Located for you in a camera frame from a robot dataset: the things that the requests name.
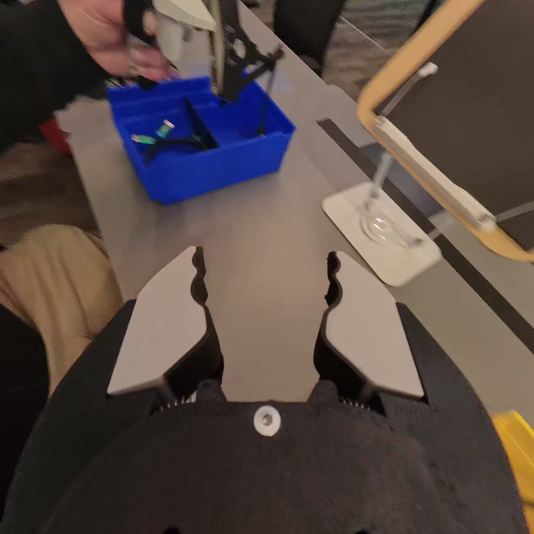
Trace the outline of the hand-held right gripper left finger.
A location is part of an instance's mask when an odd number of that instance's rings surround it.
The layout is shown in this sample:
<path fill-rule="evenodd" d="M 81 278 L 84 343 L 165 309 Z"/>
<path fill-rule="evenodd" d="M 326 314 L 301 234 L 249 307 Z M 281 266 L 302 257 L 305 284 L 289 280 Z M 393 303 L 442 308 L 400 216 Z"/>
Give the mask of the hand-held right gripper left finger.
<path fill-rule="evenodd" d="M 207 306 L 206 266 L 190 246 L 140 291 L 107 394 L 155 390 L 164 403 L 190 403 L 204 380 L 222 383 L 224 357 Z"/>

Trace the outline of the black bin divider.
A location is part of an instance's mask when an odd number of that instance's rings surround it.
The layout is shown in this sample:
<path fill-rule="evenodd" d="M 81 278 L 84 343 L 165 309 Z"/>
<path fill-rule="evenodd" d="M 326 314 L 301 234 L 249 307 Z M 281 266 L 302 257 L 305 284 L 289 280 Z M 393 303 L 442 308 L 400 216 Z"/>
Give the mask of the black bin divider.
<path fill-rule="evenodd" d="M 183 97 L 183 102 L 190 122 L 191 137 L 199 146 L 199 150 L 213 150 L 219 148 L 219 144 L 215 137 L 192 106 L 190 99 L 188 97 Z"/>

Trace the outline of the wood framed dark board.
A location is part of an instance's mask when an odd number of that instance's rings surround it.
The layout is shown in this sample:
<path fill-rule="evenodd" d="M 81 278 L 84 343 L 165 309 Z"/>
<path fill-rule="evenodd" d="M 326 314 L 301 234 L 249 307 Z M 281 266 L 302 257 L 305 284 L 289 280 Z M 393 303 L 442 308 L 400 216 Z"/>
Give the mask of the wood framed dark board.
<path fill-rule="evenodd" d="M 380 115 L 496 217 L 464 225 L 487 249 L 533 263 L 533 1 L 445 1 L 357 106 L 382 147 Z"/>

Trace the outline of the white board clamp bar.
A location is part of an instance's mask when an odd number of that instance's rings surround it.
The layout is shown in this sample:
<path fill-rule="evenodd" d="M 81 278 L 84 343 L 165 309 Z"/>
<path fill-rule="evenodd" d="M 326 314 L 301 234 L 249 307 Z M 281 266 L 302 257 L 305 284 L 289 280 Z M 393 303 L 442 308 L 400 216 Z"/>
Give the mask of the white board clamp bar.
<path fill-rule="evenodd" d="M 496 217 L 451 181 L 386 117 L 380 115 L 374 119 L 373 132 L 396 161 L 453 217 L 475 232 L 497 230 Z"/>

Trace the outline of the person's left hand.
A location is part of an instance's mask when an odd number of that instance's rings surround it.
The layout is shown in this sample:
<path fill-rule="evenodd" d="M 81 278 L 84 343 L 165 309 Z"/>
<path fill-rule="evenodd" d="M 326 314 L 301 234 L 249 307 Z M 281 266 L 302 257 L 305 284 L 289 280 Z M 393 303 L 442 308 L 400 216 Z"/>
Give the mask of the person's left hand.
<path fill-rule="evenodd" d="M 59 1 L 58 5 L 91 58 L 108 74 L 155 82 L 178 77 L 156 46 L 128 44 L 123 1 Z"/>

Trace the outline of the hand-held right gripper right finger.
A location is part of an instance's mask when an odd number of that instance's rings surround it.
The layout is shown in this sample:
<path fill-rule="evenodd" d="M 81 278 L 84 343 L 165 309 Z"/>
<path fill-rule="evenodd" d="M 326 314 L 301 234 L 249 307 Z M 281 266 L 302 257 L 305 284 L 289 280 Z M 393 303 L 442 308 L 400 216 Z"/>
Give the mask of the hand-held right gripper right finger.
<path fill-rule="evenodd" d="M 328 290 L 313 364 L 343 404 L 381 404 L 388 394 L 420 402 L 425 392 L 397 301 L 343 251 L 327 257 Z"/>

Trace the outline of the person's beige trouser leg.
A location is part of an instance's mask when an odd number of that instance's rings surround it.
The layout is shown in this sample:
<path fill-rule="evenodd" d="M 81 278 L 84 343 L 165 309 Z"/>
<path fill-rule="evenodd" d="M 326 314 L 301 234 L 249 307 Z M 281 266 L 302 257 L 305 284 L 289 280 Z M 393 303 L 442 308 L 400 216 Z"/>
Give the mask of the person's beige trouser leg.
<path fill-rule="evenodd" d="M 1 304 L 40 333 L 51 397 L 124 300 L 103 240 L 54 224 L 1 252 Z"/>

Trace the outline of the clear suction cup mount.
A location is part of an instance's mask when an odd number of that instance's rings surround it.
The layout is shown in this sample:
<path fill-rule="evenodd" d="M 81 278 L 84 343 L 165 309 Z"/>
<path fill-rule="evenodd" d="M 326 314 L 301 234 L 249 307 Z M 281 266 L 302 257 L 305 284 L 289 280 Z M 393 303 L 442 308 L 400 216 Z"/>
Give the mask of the clear suction cup mount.
<path fill-rule="evenodd" d="M 360 227 L 368 238 L 385 246 L 409 249 L 424 243 L 422 238 L 411 235 L 380 212 L 365 212 L 360 218 Z"/>

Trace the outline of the red plastic object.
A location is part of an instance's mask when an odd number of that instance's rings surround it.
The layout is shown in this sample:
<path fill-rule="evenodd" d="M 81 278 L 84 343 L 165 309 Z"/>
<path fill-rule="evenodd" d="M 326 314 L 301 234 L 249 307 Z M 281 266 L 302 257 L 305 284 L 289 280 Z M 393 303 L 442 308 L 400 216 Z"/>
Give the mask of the red plastic object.
<path fill-rule="evenodd" d="M 66 138 L 66 133 L 61 129 L 57 117 L 52 115 L 47 121 L 38 125 L 38 129 L 43 138 L 54 146 L 59 153 L 65 157 L 72 157 L 70 145 Z"/>

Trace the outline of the yellow plastic bin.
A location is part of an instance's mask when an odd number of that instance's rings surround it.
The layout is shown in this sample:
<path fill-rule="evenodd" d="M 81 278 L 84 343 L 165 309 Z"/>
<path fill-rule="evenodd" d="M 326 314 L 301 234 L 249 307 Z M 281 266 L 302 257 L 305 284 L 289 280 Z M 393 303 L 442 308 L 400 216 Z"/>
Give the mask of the yellow plastic bin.
<path fill-rule="evenodd" d="M 533 508 L 533 428 L 517 411 L 492 415 L 522 501 Z"/>

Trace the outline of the white stand base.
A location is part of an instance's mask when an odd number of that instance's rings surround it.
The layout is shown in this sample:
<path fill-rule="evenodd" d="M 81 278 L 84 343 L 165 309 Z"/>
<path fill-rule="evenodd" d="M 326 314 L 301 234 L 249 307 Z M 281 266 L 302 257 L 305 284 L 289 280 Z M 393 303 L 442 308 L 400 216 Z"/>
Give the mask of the white stand base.
<path fill-rule="evenodd" d="M 367 209 L 371 189 L 370 183 L 361 183 L 333 194 L 322 201 L 322 209 L 377 277 L 386 285 L 399 287 L 437 264 L 442 253 L 426 232 L 383 190 Z M 387 215 L 411 235 L 422 238 L 424 243 L 409 249 L 376 243 L 360 227 L 360 218 L 365 212 Z"/>

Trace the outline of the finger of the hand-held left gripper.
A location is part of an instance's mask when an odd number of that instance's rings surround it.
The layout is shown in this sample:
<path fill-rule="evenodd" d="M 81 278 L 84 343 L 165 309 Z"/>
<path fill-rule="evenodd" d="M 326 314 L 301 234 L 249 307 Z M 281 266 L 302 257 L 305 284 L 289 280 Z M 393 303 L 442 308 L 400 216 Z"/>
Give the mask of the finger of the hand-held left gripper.
<path fill-rule="evenodd" d="M 240 59 L 228 63 L 214 58 L 210 72 L 211 93 L 225 102 L 236 102 L 240 94 L 250 85 L 249 73 L 246 70 L 248 66 L 249 63 Z"/>

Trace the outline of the blue plastic bin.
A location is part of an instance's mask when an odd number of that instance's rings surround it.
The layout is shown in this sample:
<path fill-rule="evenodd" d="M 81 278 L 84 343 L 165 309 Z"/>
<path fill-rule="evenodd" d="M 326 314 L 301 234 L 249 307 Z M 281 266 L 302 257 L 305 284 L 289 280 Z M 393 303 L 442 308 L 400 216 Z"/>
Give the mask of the blue plastic bin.
<path fill-rule="evenodd" d="M 107 90 L 113 121 L 130 163 L 150 199 L 177 204 L 272 174 L 281 168 L 295 125 L 253 82 L 235 103 L 214 96 L 208 77 L 186 78 L 143 90 Z M 219 148 L 199 150 L 183 97 Z"/>

